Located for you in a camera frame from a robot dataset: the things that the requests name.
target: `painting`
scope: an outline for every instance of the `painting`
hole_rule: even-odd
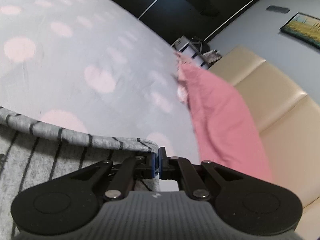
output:
[[[320,49],[320,19],[318,18],[297,13],[280,30]]]

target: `metal screw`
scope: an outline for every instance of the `metal screw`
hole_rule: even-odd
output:
[[[210,193],[205,189],[196,189],[193,192],[193,195],[197,198],[206,198],[210,195]]]
[[[121,192],[119,190],[116,190],[116,189],[111,189],[111,190],[107,190],[104,195],[107,197],[107,198],[112,198],[112,199],[116,199],[118,197],[121,196]]]

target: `polka dot bed sheet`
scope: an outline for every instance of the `polka dot bed sheet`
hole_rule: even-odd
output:
[[[17,234],[10,205],[33,185],[158,146],[199,163],[176,63],[111,0],[0,0],[0,239]]]

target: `pillow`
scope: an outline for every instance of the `pillow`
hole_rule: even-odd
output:
[[[192,63],[180,62],[179,72],[187,90],[201,160],[212,160],[271,181],[262,142],[238,91],[220,77]]]

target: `pink pillow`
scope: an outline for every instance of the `pink pillow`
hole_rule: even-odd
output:
[[[268,159],[238,91],[211,72],[180,64],[201,160],[271,181]]]

